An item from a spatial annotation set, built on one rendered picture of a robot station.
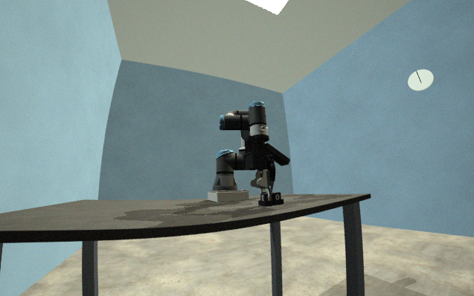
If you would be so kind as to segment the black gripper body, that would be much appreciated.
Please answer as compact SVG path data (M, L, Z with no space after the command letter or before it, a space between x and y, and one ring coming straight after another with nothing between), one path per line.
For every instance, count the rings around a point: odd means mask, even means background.
M267 152L263 147L265 142L269 141L268 135L253 135L245 138L245 152L243 156L244 170L267 170L270 159L273 160L273 155ZM256 169L255 169L256 167Z

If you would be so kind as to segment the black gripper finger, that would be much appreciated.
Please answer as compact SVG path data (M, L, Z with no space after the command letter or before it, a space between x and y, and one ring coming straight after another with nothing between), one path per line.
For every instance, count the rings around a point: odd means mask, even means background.
M251 180L250 185L252 187L260 188L260 193L266 193L266 188L259 187L257 185L257 180L262 177L262 170L257 170L255 179Z
M275 163L274 160L270 159L269 166L267 170L262 171L262 177L257 180L257 185L259 187L264 187L268 189L268 200L271 199L272 190L275 181Z

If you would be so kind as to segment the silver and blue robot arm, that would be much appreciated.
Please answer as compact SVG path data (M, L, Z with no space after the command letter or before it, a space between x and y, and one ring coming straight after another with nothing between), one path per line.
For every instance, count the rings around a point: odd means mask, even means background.
M228 113L233 115L226 115ZM239 153L234 153L232 150L222 150L217 153L217 177L213 185L213 191L237 190L234 170L244 170L245 138L249 135L267 135L264 103L253 102L249 104L248 111L235 110L226 114L220 116L220 130L241 130L241 148ZM290 159L270 144L265 144L263 148L273 155L273 160L276 163L281 166L289 164Z

